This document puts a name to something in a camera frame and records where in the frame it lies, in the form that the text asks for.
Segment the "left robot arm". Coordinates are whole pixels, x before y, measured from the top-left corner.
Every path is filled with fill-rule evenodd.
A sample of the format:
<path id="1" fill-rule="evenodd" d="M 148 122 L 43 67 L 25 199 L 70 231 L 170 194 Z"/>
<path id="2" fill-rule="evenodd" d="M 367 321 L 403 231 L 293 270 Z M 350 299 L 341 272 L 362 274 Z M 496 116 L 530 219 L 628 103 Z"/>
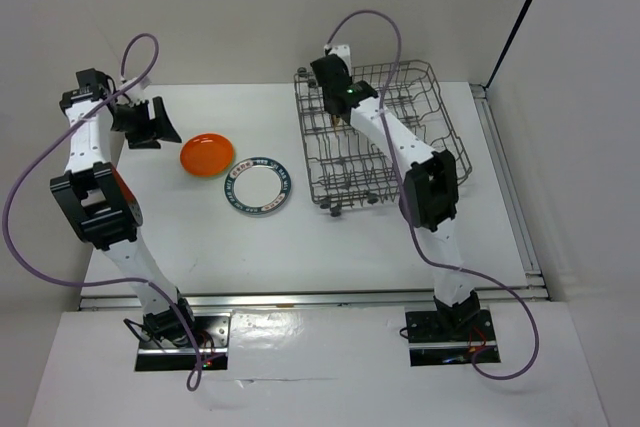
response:
<path id="1" fill-rule="evenodd" d="M 77 237 L 103 252 L 125 277 L 143 310 L 141 331 L 148 341 L 187 346 L 197 321 L 179 289 L 161 272 L 141 233 L 140 205 L 110 155 L 110 135 L 124 134 L 132 149 L 180 143 L 161 97 L 145 99 L 140 89 L 113 101 L 95 116 L 90 110 L 115 91 L 113 79 L 96 69 L 77 72 L 76 89 L 63 93 L 60 107 L 74 128 L 69 160 L 51 193 Z"/>

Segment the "aluminium table edge rail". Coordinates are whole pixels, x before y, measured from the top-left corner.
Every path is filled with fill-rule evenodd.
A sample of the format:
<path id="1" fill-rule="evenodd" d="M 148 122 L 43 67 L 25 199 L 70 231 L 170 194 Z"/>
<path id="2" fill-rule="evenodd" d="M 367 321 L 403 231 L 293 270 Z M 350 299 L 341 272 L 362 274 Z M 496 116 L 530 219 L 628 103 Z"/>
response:
<path id="1" fill-rule="evenodd" d="M 549 293 L 544 286 L 533 285 L 516 289 L 516 293 L 527 301 L 548 301 Z M 316 306 L 376 306 L 424 304 L 433 300 L 429 290 L 399 291 L 363 291 L 334 293 L 293 293 L 293 294 L 247 294 L 247 295 L 192 295 L 185 296 L 195 309 L 223 308 L 302 308 Z M 497 289 L 481 289 L 478 292 L 481 302 L 493 303 L 514 301 L 508 292 Z M 140 306 L 137 298 L 119 296 L 82 296 L 80 311 L 130 310 Z"/>

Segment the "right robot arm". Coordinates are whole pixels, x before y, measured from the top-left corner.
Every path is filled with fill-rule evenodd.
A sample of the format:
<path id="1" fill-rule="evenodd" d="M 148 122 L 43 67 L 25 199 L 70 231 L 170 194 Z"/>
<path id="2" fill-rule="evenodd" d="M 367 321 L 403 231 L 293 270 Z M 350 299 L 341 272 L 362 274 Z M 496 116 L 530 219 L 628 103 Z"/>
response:
<path id="1" fill-rule="evenodd" d="M 323 56 L 311 68 L 332 121 L 342 121 L 364 135 L 391 161 L 398 177 L 402 216 L 434 268 L 436 326 L 444 337 L 460 338 L 480 305 L 471 281 L 461 272 L 454 155 L 419 139 L 384 105 L 380 90 L 354 80 L 348 45 L 325 45 Z"/>

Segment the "right side aluminium rail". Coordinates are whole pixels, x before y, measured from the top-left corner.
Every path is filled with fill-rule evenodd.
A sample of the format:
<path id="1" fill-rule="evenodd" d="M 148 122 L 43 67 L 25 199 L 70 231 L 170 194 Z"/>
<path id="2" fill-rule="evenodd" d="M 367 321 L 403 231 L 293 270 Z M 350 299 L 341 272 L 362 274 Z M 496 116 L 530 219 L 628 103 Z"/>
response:
<path id="1" fill-rule="evenodd" d="M 479 84 L 471 84 L 470 89 L 527 280 L 526 289 L 540 290 L 542 291 L 541 296 L 547 298 L 549 294 L 546 282 L 524 218 L 486 89 Z"/>

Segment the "orange plate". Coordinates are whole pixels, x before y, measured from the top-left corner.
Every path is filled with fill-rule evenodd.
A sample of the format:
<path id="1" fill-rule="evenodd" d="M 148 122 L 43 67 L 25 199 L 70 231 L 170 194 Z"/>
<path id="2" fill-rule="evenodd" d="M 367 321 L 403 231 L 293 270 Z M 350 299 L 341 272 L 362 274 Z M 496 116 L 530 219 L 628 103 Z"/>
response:
<path id="1" fill-rule="evenodd" d="M 183 169 L 197 177 L 213 177 L 224 172 L 234 159 L 233 144 L 216 133 L 203 133 L 189 139 L 181 149 Z"/>

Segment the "black corner pole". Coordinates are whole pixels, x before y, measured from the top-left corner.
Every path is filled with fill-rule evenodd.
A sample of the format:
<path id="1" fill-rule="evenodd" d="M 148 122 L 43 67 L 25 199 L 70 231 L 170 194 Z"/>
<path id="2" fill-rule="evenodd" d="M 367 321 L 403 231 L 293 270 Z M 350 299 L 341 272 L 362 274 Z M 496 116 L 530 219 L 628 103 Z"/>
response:
<path id="1" fill-rule="evenodd" d="M 482 85 L 482 88 L 484 90 L 488 90 L 492 86 L 495 78 L 497 77 L 497 75 L 498 75 L 498 73 L 499 73 L 499 71 L 500 71 L 500 69 L 501 69 L 501 67 L 502 67 L 502 65 L 503 65 L 503 63 L 504 63 L 504 61 L 505 61 L 505 59 L 506 59 L 511 47 L 512 47 L 512 45 L 513 45 L 513 42 L 515 41 L 515 38 L 516 38 L 517 34 L 519 33 L 519 31 L 520 31 L 520 29 L 521 29 L 521 27 L 522 27 L 522 25 L 524 23 L 524 20 L 527 17 L 527 14 L 528 14 L 533 2 L 534 2 L 534 0 L 524 0 L 523 1 L 522 6 L 521 6 L 521 8 L 520 8 L 520 10 L 518 12 L 518 15 L 517 15 L 512 27 L 511 27 L 511 29 L 509 31 L 509 35 L 507 36 L 507 39 L 506 39 L 506 41 L 505 41 L 505 43 L 503 45 L 503 48 L 502 48 L 502 50 L 501 50 L 501 52 L 500 52 L 500 54 L 499 54 L 499 56 L 498 56 L 498 58 L 497 58 L 497 60 L 495 62 L 493 70 L 492 70 L 488 80 Z"/>

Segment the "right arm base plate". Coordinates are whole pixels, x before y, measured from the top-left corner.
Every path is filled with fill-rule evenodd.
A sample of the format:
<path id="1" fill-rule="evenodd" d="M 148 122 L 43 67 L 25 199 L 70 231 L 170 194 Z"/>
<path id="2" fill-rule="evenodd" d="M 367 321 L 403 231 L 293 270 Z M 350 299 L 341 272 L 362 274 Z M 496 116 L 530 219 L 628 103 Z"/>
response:
<path id="1" fill-rule="evenodd" d="M 408 342 L 412 367 L 471 364 L 475 354 L 477 364 L 501 362 L 488 309 L 455 332 L 446 332 L 431 310 L 406 312 L 405 321 L 399 335 Z"/>

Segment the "white plate teal rim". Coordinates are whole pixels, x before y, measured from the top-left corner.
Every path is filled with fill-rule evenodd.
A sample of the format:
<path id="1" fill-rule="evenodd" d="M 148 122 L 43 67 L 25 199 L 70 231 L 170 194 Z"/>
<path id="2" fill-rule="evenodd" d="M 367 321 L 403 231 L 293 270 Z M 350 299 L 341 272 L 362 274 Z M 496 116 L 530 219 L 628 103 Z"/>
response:
<path id="1" fill-rule="evenodd" d="M 264 217 L 285 205 L 292 187 L 292 178 L 280 162 L 268 157 L 249 157 L 239 161 L 227 174 L 224 195 L 236 211 Z"/>

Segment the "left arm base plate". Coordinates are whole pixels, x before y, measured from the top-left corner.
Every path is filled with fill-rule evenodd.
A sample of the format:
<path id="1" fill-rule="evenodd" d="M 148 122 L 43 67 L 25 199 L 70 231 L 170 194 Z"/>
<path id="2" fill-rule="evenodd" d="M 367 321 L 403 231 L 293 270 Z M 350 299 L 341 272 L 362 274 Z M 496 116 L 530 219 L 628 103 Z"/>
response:
<path id="1" fill-rule="evenodd" d="M 136 372 L 190 371 L 196 364 L 196 351 L 187 337 L 178 344 L 166 338 L 154 337 L 142 324 L 124 320 L 138 340 Z M 204 371 L 223 371 L 228 368 L 228 345 L 231 315 L 196 315 L 193 327 Z"/>

